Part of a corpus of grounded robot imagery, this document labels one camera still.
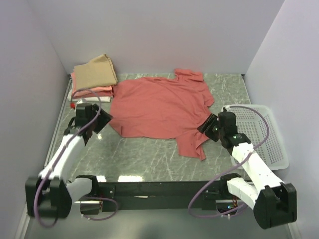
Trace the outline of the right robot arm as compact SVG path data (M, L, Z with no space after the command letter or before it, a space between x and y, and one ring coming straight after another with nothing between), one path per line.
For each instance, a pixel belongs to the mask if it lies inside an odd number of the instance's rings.
M295 187L291 183L284 183L264 163L256 152L262 143L253 145L245 134L238 132L236 116L233 112L224 109L218 115L211 114L198 127L198 131L215 142L220 141L238 162L234 168L243 167L253 184L248 184L230 169L207 182L192 198L192 203L208 186L217 182L220 196L225 199L235 196L243 201L253 210L257 224L263 229L293 223L297 220Z

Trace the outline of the red t-shirt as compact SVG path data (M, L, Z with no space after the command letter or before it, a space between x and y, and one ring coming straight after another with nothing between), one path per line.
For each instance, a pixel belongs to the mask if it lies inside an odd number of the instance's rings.
M175 69L175 78L126 79L114 87L110 126L124 138L175 139L181 156L205 160L208 140L197 128L215 99L201 72Z

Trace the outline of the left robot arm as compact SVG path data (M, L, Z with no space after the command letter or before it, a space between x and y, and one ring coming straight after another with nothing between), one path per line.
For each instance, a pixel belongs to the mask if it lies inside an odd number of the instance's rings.
M29 177L25 183L27 213L36 219L64 219L75 201L82 197L94 200L99 196L96 176L80 175L70 184L66 180L92 134L99 133L113 117L98 104L80 103L74 110L75 116L50 162L38 176Z

